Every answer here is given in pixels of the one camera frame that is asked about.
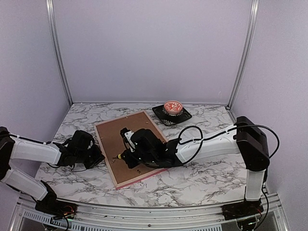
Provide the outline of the pink photo frame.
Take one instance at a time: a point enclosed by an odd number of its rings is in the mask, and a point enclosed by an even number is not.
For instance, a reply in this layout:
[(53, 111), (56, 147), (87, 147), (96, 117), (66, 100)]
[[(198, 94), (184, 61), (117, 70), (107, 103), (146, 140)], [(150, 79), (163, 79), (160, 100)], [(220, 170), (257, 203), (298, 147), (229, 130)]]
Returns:
[(125, 151), (120, 131), (128, 128), (137, 131), (141, 128), (150, 129), (161, 141), (167, 138), (157, 124), (150, 118), (146, 111), (120, 116), (95, 125), (95, 133), (111, 179), (117, 190), (155, 176), (165, 169), (153, 169), (144, 165), (138, 165), (129, 169), (124, 160), (117, 159), (119, 154)]

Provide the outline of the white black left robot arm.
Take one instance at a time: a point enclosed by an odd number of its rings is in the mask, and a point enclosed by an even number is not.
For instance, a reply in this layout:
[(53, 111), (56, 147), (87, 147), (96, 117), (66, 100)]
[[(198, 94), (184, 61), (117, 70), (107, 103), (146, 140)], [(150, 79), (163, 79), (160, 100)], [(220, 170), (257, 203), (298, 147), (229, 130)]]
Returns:
[(16, 168), (12, 161), (30, 160), (44, 162), (53, 167), (74, 167), (83, 164), (85, 169), (94, 168), (104, 156), (93, 136), (77, 130), (63, 143), (34, 141), (11, 134), (6, 127), (0, 128), (0, 180), (11, 188), (33, 197), (37, 211), (57, 217), (72, 215), (76, 205), (57, 199), (55, 191), (44, 181)]

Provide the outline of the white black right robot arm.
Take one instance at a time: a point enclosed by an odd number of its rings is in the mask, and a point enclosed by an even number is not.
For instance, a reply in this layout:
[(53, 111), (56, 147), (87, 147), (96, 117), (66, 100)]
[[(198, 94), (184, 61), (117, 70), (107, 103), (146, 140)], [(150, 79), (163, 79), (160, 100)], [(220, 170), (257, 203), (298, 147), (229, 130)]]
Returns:
[(154, 169), (180, 167), (197, 159), (241, 154), (247, 170), (244, 200), (224, 205), (223, 216), (229, 220), (263, 212), (262, 187), (270, 165), (267, 136), (261, 126), (247, 117), (238, 117), (234, 125), (217, 133), (186, 141), (177, 137), (162, 142), (150, 129), (144, 128), (135, 132), (124, 128), (120, 135), (125, 150), (117, 158), (124, 160), (130, 169), (139, 164)]

